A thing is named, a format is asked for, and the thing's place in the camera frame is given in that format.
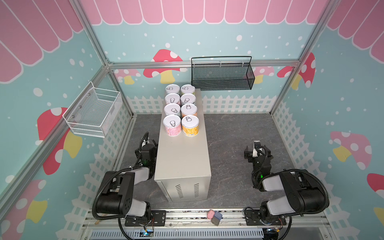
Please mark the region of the teal label can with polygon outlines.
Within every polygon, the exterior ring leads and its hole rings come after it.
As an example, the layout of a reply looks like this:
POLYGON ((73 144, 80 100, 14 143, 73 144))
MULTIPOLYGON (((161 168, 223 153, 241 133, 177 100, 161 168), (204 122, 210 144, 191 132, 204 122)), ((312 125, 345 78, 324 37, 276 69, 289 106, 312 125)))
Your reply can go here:
POLYGON ((167 104, 164 107, 164 113, 166 116, 176 115, 176 116, 181 117, 182 116, 181 115, 181 106, 179 104, 175 104, 175 103, 167 104))
POLYGON ((166 95, 168 94, 180 94, 180 86, 175 84, 170 84, 166 86, 166 95))

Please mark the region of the orange pink label can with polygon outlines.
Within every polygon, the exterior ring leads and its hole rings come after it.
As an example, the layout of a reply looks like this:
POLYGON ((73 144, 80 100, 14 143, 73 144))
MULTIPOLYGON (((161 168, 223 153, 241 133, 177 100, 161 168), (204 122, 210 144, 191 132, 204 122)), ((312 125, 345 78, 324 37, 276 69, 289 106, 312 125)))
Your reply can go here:
POLYGON ((186 117, 188 115, 197 116, 198 108, 194 104, 184 104, 181 107, 182 117, 186 117))

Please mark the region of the green label can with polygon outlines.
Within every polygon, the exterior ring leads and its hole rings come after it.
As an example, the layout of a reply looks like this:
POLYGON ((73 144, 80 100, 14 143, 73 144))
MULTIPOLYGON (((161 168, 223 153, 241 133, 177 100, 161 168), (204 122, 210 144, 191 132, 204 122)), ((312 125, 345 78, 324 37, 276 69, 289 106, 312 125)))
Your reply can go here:
POLYGON ((185 94, 195 95, 195 91, 196 91, 196 88, 189 84, 183 85, 180 88, 181 95, 185 95, 185 94))

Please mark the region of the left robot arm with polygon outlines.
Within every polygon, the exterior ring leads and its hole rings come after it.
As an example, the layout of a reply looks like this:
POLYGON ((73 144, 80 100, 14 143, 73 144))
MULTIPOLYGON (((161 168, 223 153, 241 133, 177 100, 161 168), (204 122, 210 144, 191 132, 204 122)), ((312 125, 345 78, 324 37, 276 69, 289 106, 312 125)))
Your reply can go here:
POLYGON ((149 202, 134 199, 135 185, 150 180, 156 169, 158 146, 146 144, 135 153, 138 162, 133 167, 105 173, 92 205, 96 220, 131 218, 133 222, 146 227, 153 220, 149 202))

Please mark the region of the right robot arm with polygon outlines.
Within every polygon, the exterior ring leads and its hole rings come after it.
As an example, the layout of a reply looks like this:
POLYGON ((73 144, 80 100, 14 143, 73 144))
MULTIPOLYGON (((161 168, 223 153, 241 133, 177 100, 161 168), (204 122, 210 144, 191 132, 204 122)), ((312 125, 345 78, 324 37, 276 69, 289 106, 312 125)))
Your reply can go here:
POLYGON ((267 146, 255 141, 244 150, 244 158, 253 164, 253 188, 260 192, 283 191, 284 196, 261 203, 257 210, 245 208, 248 225, 285 225, 286 217, 313 215, 330 205, 325 185, 313 174, 301 169, 272 173, 273 155, 267 146))

